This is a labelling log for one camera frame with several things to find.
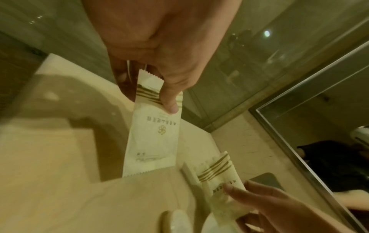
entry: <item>marble countertop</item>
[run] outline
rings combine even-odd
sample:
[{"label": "marble countertop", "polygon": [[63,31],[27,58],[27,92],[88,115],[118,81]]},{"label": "marble countertop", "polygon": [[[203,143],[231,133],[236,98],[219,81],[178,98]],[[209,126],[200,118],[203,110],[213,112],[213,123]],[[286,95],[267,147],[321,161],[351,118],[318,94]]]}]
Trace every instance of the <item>marble countertop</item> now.
[{"label": "marble countertop", "polygon": [[49,55],[0,121],[0,231],[159,232],[163,212],[208,215],[193,164],[218,155],[182,120],[177,166],[121,178],[133,103],[109,81]]}]

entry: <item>hotel toiletry packet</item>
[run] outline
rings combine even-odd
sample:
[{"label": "hotel toiletry packet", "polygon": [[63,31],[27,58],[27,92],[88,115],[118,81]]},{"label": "hotel toiletry packet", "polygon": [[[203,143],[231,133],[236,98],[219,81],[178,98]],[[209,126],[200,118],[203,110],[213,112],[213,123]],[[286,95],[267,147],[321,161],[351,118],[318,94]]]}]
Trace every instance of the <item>hotel toiletry packet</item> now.
[{"label": "hotel toiletry packet", "polygon": [[220,157],[196,167],[195,171],[219,226],[232,225],[237,218],[252,210],[236,202],[223,191],[223,183],[246,190],[226,151]]},{"label": "hotel toiletry packet", "polygon": [[178,113],[169,114],[159,100],[163,83],[147,71],[138,73],[123,177],[176,165],[183,93],[176,98]]}]

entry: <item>packet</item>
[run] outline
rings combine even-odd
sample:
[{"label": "packet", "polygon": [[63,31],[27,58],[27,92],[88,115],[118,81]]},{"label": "packet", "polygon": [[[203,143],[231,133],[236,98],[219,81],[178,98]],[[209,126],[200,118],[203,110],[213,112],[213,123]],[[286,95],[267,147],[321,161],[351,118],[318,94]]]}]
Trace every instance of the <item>packet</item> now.
[{"label": "packet", "polygon": [[219,226],[233,225],[234,221],[249,213],[251,208],[241,205],[223,191],[223,183],[229,183],[239,189],[245,187],[233,166],[228,152],[223,152],[213,161],[195,168],[205,198]]},{"label": "packet", "polygon": [[123,164],[123,177],[176,165],[183,93],[179,111],[169,114],[159,100],[164,81],[140,70],[132,125]]}]

